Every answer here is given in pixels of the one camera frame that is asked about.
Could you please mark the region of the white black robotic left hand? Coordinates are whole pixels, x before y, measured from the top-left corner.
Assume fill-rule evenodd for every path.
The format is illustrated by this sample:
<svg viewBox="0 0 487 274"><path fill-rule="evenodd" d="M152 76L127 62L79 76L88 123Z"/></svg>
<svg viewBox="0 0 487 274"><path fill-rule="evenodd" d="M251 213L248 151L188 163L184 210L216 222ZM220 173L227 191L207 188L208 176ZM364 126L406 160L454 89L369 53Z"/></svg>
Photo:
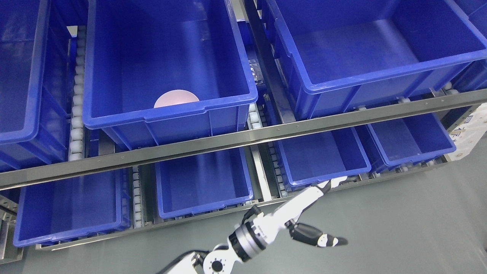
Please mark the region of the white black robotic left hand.
<svg viewBox="0 0 487 274"><path fill-rule="evenodd" d="M300 216L307 209L346 179L346 176L333 178L307 187L294 198L280 205L273 213L256 217L253 220L252 230L264 244L273 243L277 234L287 229L292 239L311 246L324 248L347 245L348 240L343 237L334 237L316 227L299 222Z"/></svg>

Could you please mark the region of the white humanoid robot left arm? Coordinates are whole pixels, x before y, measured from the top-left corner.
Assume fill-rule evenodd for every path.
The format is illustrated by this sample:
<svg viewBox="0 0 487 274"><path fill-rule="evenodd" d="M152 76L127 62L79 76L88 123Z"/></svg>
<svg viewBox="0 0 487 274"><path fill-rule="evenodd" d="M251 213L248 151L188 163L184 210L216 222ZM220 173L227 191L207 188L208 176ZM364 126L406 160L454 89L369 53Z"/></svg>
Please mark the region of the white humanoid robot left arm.
<svg viewBox="0 0 487 274"><path fill-rule="evenodd" d="M240 225L213 250L190 250L182 253L167 264L159 274L196 274L201 266L205 274L229 274L236 262L245 263L261 253L268 246L264 233L255 226L264 217L261 209L254 205L245 214Z"/></svg>

